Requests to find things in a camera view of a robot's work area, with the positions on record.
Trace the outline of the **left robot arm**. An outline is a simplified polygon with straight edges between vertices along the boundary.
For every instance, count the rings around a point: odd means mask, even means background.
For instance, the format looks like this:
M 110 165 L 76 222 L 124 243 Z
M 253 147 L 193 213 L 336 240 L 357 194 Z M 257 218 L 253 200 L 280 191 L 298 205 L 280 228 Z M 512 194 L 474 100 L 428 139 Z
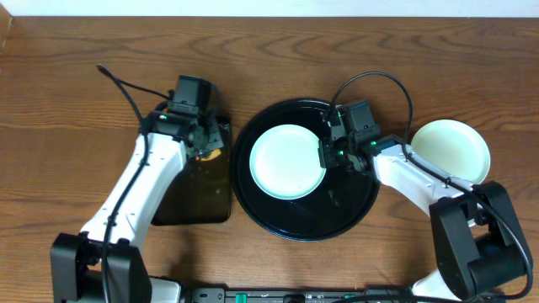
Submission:
M 124 172 L 77 235 L 61 233 L 50 250 L 55 302 L 179 302 L 180 283 L 147 272 L 142 247 L 163 196 L 189 160 L 224 146 L 210 107 L 215 84 L 182 75 L 139 120 Z

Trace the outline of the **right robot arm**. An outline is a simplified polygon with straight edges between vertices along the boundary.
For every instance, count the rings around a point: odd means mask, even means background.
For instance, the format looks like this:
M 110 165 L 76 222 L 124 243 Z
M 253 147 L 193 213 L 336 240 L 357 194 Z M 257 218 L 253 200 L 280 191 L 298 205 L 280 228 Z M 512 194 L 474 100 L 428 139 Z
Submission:
M 533 259 L 501 184 L 457 178 L 416 155 L 404 138 L 382 136 L 366 102 L 330 104 L 323 120 L 330 134 L 319 143 L 322 167 L 370 173 L 430 217 L 437 270 L 416 283 L 415 295 L 494 299 L 494 288 L 519 277 L 526 286 L 515 298 L 529 293 Z

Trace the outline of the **light blue plate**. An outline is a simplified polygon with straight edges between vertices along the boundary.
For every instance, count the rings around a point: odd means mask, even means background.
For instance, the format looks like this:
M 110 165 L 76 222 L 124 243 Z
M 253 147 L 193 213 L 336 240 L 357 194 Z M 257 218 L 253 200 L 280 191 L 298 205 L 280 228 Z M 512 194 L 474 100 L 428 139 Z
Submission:
M 309 195 L 327 170 L 318 155 L 318 137 L 299 125 L 277 125 L 254 142 L 249 171 L 255 184 L 276 199 L 293 200 Z
M 444 171 L 461 179 L 482 183 L 488 176 L 491 154 L 483 137 L 457 120 L 436 120 L 414 135 L 414 151 Z

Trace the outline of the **orange green scrub sponge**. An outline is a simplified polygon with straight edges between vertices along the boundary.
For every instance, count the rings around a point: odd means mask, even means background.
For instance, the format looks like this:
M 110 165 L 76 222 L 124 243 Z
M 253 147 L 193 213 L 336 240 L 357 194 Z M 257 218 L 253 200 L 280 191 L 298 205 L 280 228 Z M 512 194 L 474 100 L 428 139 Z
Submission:
M 214 149 L 210 152 L 207 152 L 201 156 L 198 156 L 198 160 L 201 162 L 209 162 L 215 160 L 221 155 L 221 149 Z

